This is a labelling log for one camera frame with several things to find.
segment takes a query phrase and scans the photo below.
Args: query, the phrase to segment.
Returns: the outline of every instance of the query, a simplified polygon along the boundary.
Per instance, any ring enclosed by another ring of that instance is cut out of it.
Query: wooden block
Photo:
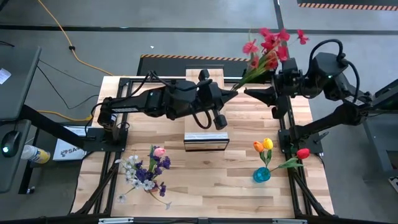
[[[200,69],[187,69],[186,79],[195,83],[199,82],[198,76]],[[224,71],[223,69],[208,69],[210,78],[213,82],[218,84],[219,88],[224,88]],[[213,120],[214,116],[209,111],[211,116],[211,127],[209,129],[202,129],[197,125],[193,116],[185,118],[185,136],[184,145],[185,150],[188,151],[224,151],[229,143],[228,132],[226,128],[217,130]],[[197,114],[199,122],[206,126],[208,123],[207,116],[204,112]]]

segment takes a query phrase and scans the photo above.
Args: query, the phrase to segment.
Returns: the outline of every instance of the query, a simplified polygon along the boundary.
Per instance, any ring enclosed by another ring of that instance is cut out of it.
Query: orange tulip
[[[262,152],[263,150],[264,150],[264,146],[261,144],[261,142],[259,142],[259,141],[255,141],[254,142],[254,144],[253,144],[253,146],[254,146],[254,149],[257,151],[257,152]]]

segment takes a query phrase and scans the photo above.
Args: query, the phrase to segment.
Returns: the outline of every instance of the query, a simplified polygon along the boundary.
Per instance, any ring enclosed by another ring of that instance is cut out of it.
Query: yellow black warning tape
[[[359,9],[359,10],[386,10],[398,11],[398,6],[369,6],[355,4],[325,4],[325,3],[300,3],[300,7],[312,7],[319,9]]]
[[[229,60],[229,61],[240,61],[248,62],[248,58],[230,58],[230,57],[206,57],[206,56],[184,56],[184,55],[155,55],[155,54],[144,54],[141,58],[182,58],[182,59],[197,59],[197,60]]]

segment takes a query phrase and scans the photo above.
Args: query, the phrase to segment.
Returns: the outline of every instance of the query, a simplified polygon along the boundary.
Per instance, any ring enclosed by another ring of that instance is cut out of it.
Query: flower bouquet
[[[170,158],[168,156],[162,158],[165,152],[166,150],[164,148],[150,146],[148,169],[143,168],[143,161],[138,162],[138,156],[130,156],[128,160],[118,159],[115,161],[115,163],[120,163],[126,171],[126,183],[132,185],[130,190],[118,197],[120,203],[126,201],[126,194],[130,191],[142,188],[157,201],[165,204],[166,210],[170,208],[171,202],[165,203],[154,195],[154,192],[158,190],[161,197],[164,197],[166,193],[166,185],[164,182],[158,185],[156,181],[156,178],[162,174],[165,169],[170,169]]]
[[[300,149],[297,151],[297,157],[290,158],[283,164],[280,164],[276,168],[269,170],[268,165],[271,162],[272,158],[272,148],[274,147],[272,140],[269,138],[265,138],[263,143],[259,141],[254,142],[254,149],[260,154],[261,160],[265,163],[265,167],[260,167],[253,173],[253,179],[257,183],[265,182],[271,178],[271,172],[276,169],[283,169],[283,168],[291,168],[291,167],[300,167],[303,164],[297,163],[298,159],[305,159],[310,156],[309,149]]]
[[[306,44],[308,37],[304,36],[304,32],[297,30],[297,33],[298,38],[295,41],[300,40],[300,44]],[[253,81],[266,72],[274,71],[278,67],[278,60],[284,62],[288,59],[285,43],[290,39],[290,34],[285,29],[282,29],[279,33],[272,33],[267,28],[261,28],[260,34],[264,38],[264,42],[260,43],[261,51],[256,46],[256,39],[250,41],[250,36],[249,42],[243,46],[243,53],[250,55],[250,61],[242,79],[232,87],[232,90],[238,90],[244,84]]]

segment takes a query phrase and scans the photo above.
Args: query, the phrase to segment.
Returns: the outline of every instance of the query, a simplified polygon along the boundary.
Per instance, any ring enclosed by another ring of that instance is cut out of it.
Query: yellow cable
[[[65,119],[67,119],[69,121],[78,121],[79,122],[79,121],[90,121],[91,120],[91,115],[89,117],[85,118],[85,119],[73,119],[73,118],[69,118],[69,117],[67,117],[67,116],[65,116],[63,114],[60,114],[60,113],[54,112],[54,111],[37,111],[37,112],[55,114],[55,115],[60,116],[61,118],[65,118]]]
[[[69,42],[69,46],[73,46],[73,44],[72,44],[72,42],[70,41],[70,39],[69,39],[67,33],[63,30],[63,28],[62,28],[62,26],[60,25],[60,23],[58,22],[58,20],[52,15],[52,13],[47,9],[47,7],[45,7],[45,5],[42,3],[41,0],[37,0],[37,1],[43,6],[43,8],[48,12],[48,14],[53,18],[53,20],[57,23],[57,25],[59,26],[59,28],[62,30],[63,34],[65,35],[65,37],[67,38],[67,40],[68,40],[68,42]],[[89,66],[89,67],[91,67],[91,68],[97,69],[97,70],[99,70],[99,71],[101,71],[101,72],[104,72],[104,73],[106,73],[106,74],[108,74],[108,75],[113,76],[112,73],[110,73],[110,72],[108,72],[108,71],[106,71],[106,70],[103,70],[102,68],[95,67],[95,66],[93,66],[93,65],[90,65],[90,64],[88,64],[88,63],[86,63],[86,62],[80,60],[80,59],[77,57],[75,50],[71,49],[71,51],[72,51],[73,55],[75,56],[76,60],[77,60],[78,62],[82,63],[83,65],[87,65],[87,66]]]

